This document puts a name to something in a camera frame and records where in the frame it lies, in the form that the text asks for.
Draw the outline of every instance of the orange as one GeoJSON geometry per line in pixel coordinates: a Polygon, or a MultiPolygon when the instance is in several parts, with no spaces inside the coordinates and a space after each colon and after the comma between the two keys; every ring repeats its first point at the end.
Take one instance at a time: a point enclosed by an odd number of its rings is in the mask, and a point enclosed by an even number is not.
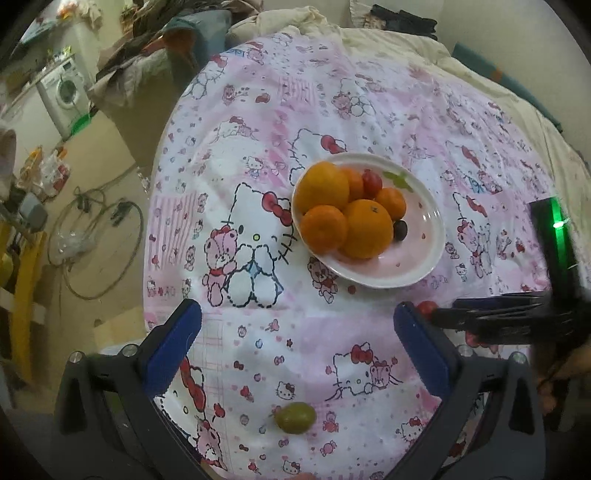
{"type": "Polygon", "coordinates": [[[393,222],[401,220],[406,213],[406,201],[398,189],[381,189],[374,200],[388,211],[393,222]]]}
{"type": "Polygon", "coordinates": [[[352,202],[354,200],[362,199],[365,192],[363,190],[363,178],[361,178],[361,173],[349,167],[341,167],[340,169],[345,175],[347,175],[347,180],[349,180],[349,201],[352,202]]]}
{"type": "Polygon", "coordinates": [[[355,200],[345,207],[343,214],[349,224],[349,232],[340,251],[347,257],[377,257],[392,242],[392,219],[378,202],[355,200]]]}
{"type": "Polygon", "coordinates": [[[312,165],[301,178],[294,195],[295,208],[302,214],[316,205],[332,205],[339,210],[349,202],[349,181],[330,162],[312,165]]]}
{"type": "Polygon", "coordinates": [[[323,255],[345,243],[347,220],[337,207],[317,205],[302,218],[300,233],[312,252],[323,255]]]}

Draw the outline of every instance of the plate of fruit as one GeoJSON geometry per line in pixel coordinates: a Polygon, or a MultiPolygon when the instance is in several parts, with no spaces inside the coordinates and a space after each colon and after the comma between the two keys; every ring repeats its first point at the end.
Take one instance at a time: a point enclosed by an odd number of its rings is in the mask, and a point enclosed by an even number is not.
{"type": "Polygon", "coordinates": [[[377,155],[339,153],[312,165],[295,184],[291,210],[303,242],[322,263],[372,288],[418,282],[445,247],[429,190],[377,155]]]}

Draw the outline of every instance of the bed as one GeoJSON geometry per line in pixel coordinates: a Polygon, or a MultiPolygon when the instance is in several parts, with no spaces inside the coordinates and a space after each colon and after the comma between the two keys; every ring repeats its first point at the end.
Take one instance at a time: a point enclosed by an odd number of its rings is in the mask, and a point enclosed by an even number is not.
{"type": "MultiPolygon", "coordinates": [[[[394,333],[394,306],[546,288],[527,203],[554,195],[588,283],[589,173],[531,105],[428,38],[342,29],[307,7],[264,12],[229,40],[183,93],[157,151],[147,328],[183,298],[204,322],[155,403],[225,478],[379,480],[439,404],[394,333]],[[438,201],[445,252],[417,284],[378,291],[337,278],[294,231],[293,184],[342,151],[402,165],[438,201]],[[317,420],[288,436],[271,415],[296,400],[317,420]]],[[[527,352],[448,334],[479,355],[527,352]]]]}

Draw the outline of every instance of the hello kitty tablecloth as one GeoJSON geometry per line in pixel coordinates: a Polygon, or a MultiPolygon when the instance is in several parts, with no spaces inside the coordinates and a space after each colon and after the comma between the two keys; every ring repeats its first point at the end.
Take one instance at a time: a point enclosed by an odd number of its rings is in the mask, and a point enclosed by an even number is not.
{"type": "MultiPolygon", "coordinates": [[[[379,480],[439,404],[394,332],[395,305],[547,286],[527,204],[553,195],[551,181],[511,119],[443,72],[352,57],[328,40],[259,38],[202,70],[160,148],[145,319],[150,328],[164,322],[187,297],[204,316],[155,402],[224,477],[379,480]],[[294,230],[299,175],[344,151],[402,165],[436,199],[445,252],[412,287],[378,291],[339,278],[294,230]],[[272,420],[292,401],[316,410],[306,434],[284,434],[272,420]]],[[[450,335],[479,355],[514,350],[450,335]]]]}

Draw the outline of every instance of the plate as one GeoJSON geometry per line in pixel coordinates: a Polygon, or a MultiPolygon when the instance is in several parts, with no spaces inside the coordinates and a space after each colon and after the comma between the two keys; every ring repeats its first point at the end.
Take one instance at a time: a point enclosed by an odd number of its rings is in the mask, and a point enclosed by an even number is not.
{"type": "MultiPolygon", "coordinates": [[[[339,277],[371,288],[406,287],[429,275],[441,258],[446,235],[435,199],[426,186],[408,170],[377,155],[338,153],[328,161],[361,172],[370,168],[382,177],[384,187],[398,188],[407,203],[403,220],[408,225],[408,235],[402,242],[391,243],[384,253],[369,260],[352,260],[338,252],[316,257],[339,277]]],[[[297,180],[294,192],[303,176],[297,180]]],[[[292,211],[292,217],[301,237],[302,215],[292,211]]]]}

